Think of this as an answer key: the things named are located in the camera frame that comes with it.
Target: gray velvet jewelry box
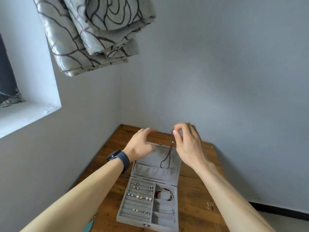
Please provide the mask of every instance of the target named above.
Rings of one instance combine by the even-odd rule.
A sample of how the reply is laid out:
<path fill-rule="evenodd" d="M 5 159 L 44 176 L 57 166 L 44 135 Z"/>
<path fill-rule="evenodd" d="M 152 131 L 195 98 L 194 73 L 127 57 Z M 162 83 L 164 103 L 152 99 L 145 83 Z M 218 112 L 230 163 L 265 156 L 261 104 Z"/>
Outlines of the gray velvet jewelry box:
<path fill-rule="evenodd" d="M 160 232 L 179 232 L 177 185 L 181 159 L 176 148 L 173 148 L 170 167 L 168 168 L 169 158 L 167 158 L 160 168 L 160 163 L 166 158 L 170 147 L 149 144 L 156 145 L 157 149 L 148 156 L 134 161 L 117 221 Z M 136 185 L 133 188 L 134 183 L 138 183 L 139 190 Z M 155 199 L 155 192 L 162 188 L 172 192 L 171 201 L 167 201 L 170 198 L 170 193 L 167 191 L 160 191 L 158 199 Z M 151 197 L 152 201 L 146 200 L 146 197 Z"/>

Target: forearm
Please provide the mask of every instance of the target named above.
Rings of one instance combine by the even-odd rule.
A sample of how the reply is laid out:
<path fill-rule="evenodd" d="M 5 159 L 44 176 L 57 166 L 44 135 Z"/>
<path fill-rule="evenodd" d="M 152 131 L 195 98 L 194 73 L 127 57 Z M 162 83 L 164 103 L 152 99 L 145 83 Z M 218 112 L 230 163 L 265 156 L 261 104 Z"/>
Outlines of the forearm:
<path fill-rule="evenodd" d="M 82 231 L 123 171 L 118 158 L 109 161 L 58 199 L 22 232 Z"/>
<path fill-rule="evenodd" d="M 226 225 L 231 232 L 274 232 L 265 219 L 232 187 L 208 161 L 196 173 L 211 194 Z"/>

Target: smartwatch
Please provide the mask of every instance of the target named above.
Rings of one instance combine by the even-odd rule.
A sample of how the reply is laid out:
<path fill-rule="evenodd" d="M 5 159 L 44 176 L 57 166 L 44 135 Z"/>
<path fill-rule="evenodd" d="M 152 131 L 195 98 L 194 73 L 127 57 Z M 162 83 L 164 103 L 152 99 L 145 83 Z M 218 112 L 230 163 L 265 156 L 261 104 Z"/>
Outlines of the smartwatch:
<path fill-rule="evenodd" d="M 110 160 L 113 160 L 115 158 L 118 158 L 118 159 L 120 159 L 122 161 L 124 169 L 123 169 L 121 174 L 123 174 L 129 168 L 130 160 L 129 160 L 128 156 L 124 152 L 122 152 L 121 150 L 114 151 L 114 152 L 110 153 L 106 157 L 106 160 L 110 161 Z"/>

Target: brown wooden tabletop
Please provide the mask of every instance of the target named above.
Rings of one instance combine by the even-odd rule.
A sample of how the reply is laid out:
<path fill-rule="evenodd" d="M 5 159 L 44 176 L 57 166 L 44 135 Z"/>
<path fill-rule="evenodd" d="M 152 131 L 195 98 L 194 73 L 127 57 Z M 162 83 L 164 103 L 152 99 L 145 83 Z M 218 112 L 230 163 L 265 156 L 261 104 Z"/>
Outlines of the brown wooden tabletop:
<path fill-rule="evenodd" d="M 76 181 L 75 185 L 106 164 L 107 161 L 105 158 L 113 151 L 122 150 L 134 133 L 139 129 L 138 127 L 120 125 L 93 158 L 91 163 Z M 171 134 L 159 132 L 149 134 L 147 141 L 169 146 Z M 221 174 L 224 175 L 213 144 L 203 142 L 203 145 L 209 160 L 212 161 Z M 130 178 L 131 168 L 132 164 L 124 174 L 120 175 L 100 205 L 91 232 L 153 231 L 147 228 L 116 222 L 116 216 Z M 203 182 L 198 175 L 184 163 L 181 164 L 178 182 L 178 213 L 179 231 L 229 231 Z"/>

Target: teal object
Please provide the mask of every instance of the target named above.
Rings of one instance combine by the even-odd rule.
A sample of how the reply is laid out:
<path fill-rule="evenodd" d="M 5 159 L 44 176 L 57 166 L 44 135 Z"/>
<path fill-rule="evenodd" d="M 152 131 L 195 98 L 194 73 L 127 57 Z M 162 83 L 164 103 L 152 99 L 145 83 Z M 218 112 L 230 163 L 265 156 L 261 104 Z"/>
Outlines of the teal object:
<path fill-rule="evenodd" d="M 89 231 L 91 230 L 91 228 L 92 228 L 92 225 L 93 225 L 93 221 L 89 222 L 89 223 L 86 225 L 86 227 L 85 227 L 85 229 L 83 230 L 83 232 L 89 232 Z"/>

